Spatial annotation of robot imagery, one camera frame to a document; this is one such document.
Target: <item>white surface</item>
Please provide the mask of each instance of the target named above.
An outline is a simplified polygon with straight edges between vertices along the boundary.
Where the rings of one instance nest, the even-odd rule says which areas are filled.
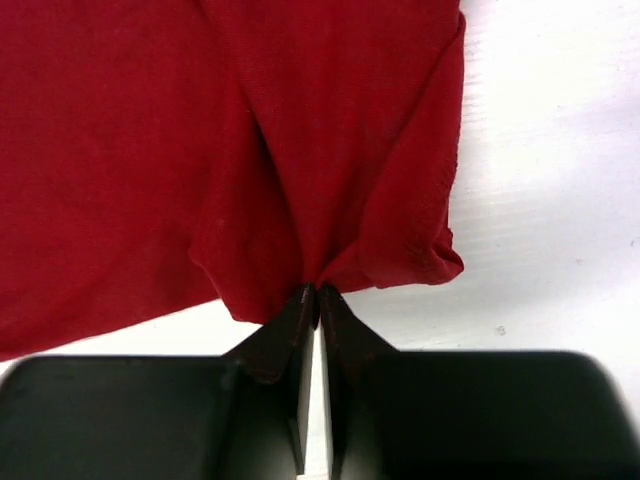
[[[348,299],[402,348],[587,352],[640,425],[640,3],[462,8],[467,74],[451,223],[466,272],[443,287]],[[253,329],[215,303],[58,351],[222,353]],[[326,470],[321,413],[314,404],[308,473]]]

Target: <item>red shirt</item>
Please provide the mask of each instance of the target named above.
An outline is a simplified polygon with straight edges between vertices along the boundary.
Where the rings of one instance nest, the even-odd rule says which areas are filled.
[[[451,280],[463,32],[454,0],[0,2],[0,360]]]

